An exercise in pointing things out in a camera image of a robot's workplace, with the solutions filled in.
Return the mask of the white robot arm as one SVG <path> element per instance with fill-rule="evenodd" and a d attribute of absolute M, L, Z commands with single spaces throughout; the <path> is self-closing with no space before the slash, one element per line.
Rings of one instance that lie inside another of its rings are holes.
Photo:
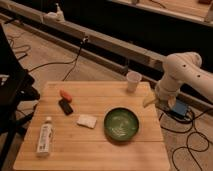
<path fill-rule="evenodd" d="M 173 53 L 162 63 L 164 75 L 155 90 L 143 100 L 143 106 L 165 101 L 169 107 L 175 104 L 183 84 L 187 84 L 213 103 L 213 73 L 201 69 L 202 58 L 196 52 Z"/>

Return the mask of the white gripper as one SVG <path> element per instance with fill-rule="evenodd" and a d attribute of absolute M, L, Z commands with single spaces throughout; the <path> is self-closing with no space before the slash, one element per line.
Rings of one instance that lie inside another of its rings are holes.
<path fill-rule="evenodd" d="M 155 87 L 155 94 L 160 101 L 167 101 L 172 104 L 176 101 L 176 96 L 173 92 L 167 91 L 162 88 L 160 84 Z M 156 97 L 147 96 L 143 101 L 143 107 L 146 108 L 151 104 L 155 104 L 157 101 Z"/>

